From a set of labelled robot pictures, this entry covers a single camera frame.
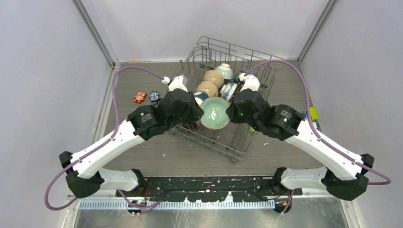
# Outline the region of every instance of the metal wire rack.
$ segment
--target metal wire rack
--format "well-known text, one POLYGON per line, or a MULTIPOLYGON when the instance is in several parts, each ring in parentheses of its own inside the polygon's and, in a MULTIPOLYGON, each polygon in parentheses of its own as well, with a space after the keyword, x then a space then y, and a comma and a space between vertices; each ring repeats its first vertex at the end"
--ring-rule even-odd
MULTIPOLYGON (((250 69, 260 62, 270 59, 282 58, 202 36, 186 60, 179 61, 172 71, 170 79, 177 75, 185 75, 188 78, 186 87, 190 91, 194 91, 203 81, 204 73, 214 69, 221 63, 229 64, 235 74, 242 69, 250 69)), ((280 64, 270 63, 254 71, 254 75, 261 84, 259 92, 266 100, 273 86, 276 70, 279 68, 280 64)), ((204 126, 200 126, 195 130, 188 130, 177 125, 171 129, 170 133, 183 135, 224 153, 229 156, 232 162, 243 160, 254 135, 245 123, 229 123, 220 130, 211 130, 204 126)))

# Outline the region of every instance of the bowl rim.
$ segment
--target bowl rim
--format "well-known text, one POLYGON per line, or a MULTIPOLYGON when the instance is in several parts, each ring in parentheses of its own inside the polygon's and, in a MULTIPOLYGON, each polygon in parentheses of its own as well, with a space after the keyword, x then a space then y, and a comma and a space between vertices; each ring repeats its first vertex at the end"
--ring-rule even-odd
MULTIPOLYGON (((225 100, 224 98, 219 97, 219 96, 212 96, 212 97, 209 97, 209 98, 207 98, 206 100, 204 100, 203 103, 206 102, 208 99, 212 99, 212 98, 215 98, 215 99, 218 98, 218 99, 221 99, 221 100, 225 101, 225 102, 228 104, 228 108, 231 106, 231 104, 230 104, 227 100, 225 100)), ((231 122, 231 119, 230 119, 229 116, 228 116, 228 119, 229 119, 228 122, 227 122, 223 127, 221 127, 221 128, 211 128, 211 127, 207 127, 206 125, 204 125, 202 118, 200 118, 200 122, 201 122, 201 124, 202 124, 203 126, 207 127, 208 129, 211 129, 211 130, 219 130, 219 129, 222 129, 222 128, 226 127, 226 126, 231 122)))

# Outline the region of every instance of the gray wood surface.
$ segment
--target gray wood surface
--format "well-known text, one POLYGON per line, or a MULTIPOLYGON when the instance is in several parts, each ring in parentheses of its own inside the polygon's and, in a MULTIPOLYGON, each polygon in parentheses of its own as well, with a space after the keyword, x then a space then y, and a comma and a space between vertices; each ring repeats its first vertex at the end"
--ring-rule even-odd
MULTIPOLYGON (((299 67, 297 61, 290 61, 299 67)), ((177 63, 137 63, 163 76, 169 76, 177 63)), ((271 105, 287 104, 298 111, 305 110, 304 89, 294 71, 282 65, 276 72, 273 89, 268 102, 271 105)), ((116 97, 119 119, 122 122, 139 104, 133 101, 138 91, 149 93, 151 90, 163 91, 157 77, 139 70, 127 70, 116 84, 116 97)), ((149 105, 147 98, 143 104, 149 105)), ((113 108, 108 116, 106 133, 115 126, 113 108)), ((105 168, 113 170, 140 169, 144 176, 209 176, 209 175, 272 175, 277 167, 292 169, 317 168, 322 166, 317 160, 277 139, 262 134, 254 136, 244 156, 244 160, 231 163, 226 155, 210 149, 198 142, 180 135, 164 134, 133 147, 105 168)))

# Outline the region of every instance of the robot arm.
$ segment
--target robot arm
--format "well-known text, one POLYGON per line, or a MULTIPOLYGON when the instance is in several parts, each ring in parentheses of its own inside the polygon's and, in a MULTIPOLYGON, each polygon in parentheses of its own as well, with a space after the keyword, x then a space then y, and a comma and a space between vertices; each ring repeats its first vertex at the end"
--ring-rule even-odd
POLYGON ((184 84, 186 77, 174 78, 166 96, 157 105, 143 105, 129 114, 114 138, 111 138, 111 132, 82 151, 60 154, 60 162, 65 168, 111 138, 108 144, 66 172, 67 184, 77 198, 88 197, 98 190, 143 191, 145 180, 139 170, 113 171, 102 167, 127 149, 163 134, 179 123, 191 124, 200 119, 203 110, 184 84))
MULTIPOLYGON (((245 83, 227 110, 234 123, 247 123, 268 137, 277 138, 304 150, 325 165, 319 169, 306 170, 278 168, 272 184, 279 194, 296 188, 323 189, 340 199, 353 200, 366 191, 366 170, 320 142, 301 113, 284 104, 270 106, 257 92, 259 81, 256 77, 245 77, 241 74, 240 81, 245 83)), ((374 158, 371 155, 355 154, 324 134, 319 135, 347 153, 355 162, 372 167, 374 158)))

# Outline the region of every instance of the red toy car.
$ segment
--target red toy car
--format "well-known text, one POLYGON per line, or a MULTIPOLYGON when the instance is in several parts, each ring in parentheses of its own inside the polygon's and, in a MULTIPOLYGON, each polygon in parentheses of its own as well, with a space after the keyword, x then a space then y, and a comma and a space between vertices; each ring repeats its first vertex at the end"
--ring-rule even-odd
POLYGON ((147 94, 145 92, 139 91, 137 95, 134 97, 134 102, 141 104, 146 97, 147 94))

